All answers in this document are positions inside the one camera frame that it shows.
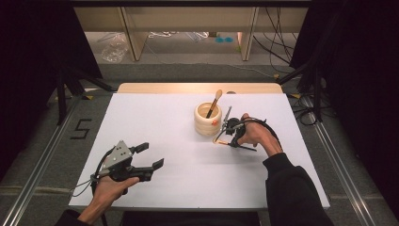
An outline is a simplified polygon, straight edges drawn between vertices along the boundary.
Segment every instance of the hand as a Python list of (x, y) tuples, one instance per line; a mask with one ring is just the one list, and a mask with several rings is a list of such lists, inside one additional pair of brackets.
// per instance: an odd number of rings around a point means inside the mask
[[(244, 120), (248, 117), (249, 114), (245, 113), (241, 119)], [(276, 153), (282, 153), (282, 148), (277, 139), (268, 129), (256, 122), (246, 122), (246, 132), (237, 142), (239, 145), (243, 143), (253, 144), (253, 147), (260, 143), (269, 157)]]
[(138, 177), (115, 182), (106, 176), (100, 179), (90, 205), (79, 216), (79, 220), (92, 225), (123, 193), (124, 189), (139, 182)]

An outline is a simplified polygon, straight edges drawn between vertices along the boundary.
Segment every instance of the plastic bag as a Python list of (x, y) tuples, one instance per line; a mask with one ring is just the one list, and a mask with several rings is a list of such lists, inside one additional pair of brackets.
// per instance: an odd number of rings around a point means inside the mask
[(102, 59), (108, 62), (120, 63), (126, 55), (128, 49), (129, 48), (123, 34), (118, 34), (112, 39), (109, 45), (103, 49), (101, 56)]

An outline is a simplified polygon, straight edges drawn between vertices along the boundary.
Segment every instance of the white table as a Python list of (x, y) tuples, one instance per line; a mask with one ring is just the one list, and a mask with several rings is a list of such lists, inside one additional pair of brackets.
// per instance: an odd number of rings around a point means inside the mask
[[(88, 180), (106, 151), (121, 139), (150, 148), (135, 154), (132, 164), (150, 166), (165, 158), (150, 182), (139, 183), (113, 207), (128, 210), (260, 210), (267, 208), (264, 180), (267, 157), (258, 152), (234, 149), (212, 142), (194, 129), (194, 108), (212, 102), (214, 94), (116, 93), (106, 111), (79, 184)], [(285, 94), (224, 94), (218, 104), (222, 119), (231, 105), (230, 117), (247, 112), (267, 123), (279, 136), (283, 150), (294, 165), (302, 166), (312, 178), (322, 205), (329, 208), (313, 163)], [(72, 198), (70, 206), (85, 207), (91, 190)]]

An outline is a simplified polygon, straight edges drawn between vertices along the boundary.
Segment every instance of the person's left hand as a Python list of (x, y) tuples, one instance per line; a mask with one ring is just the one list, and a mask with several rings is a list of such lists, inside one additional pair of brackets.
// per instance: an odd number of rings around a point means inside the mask
[(79, 216), (79, 220), (92, 225), (123, 193), (124, 189), (139, 182), (138, 177), (115, 182), (109, 176), (100, 179), (90, 205)]

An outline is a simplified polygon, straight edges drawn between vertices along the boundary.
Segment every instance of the wrist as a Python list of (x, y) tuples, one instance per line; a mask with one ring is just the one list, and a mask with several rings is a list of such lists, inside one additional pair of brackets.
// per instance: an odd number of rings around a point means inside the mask
[(264, 139), (261, 142), (262, 147), (266, 151), (267, 155), (270, 157), (276, 153), (282, 153), (282, 148), (279, 145), (279, 142), (273, 138), (273, 139)]
[(86, 224), (93, 225), (106, 209), (107, 207), (100, 202), (91, 202), (90, 205), (79, 216), (78, 220), (85, 222)]

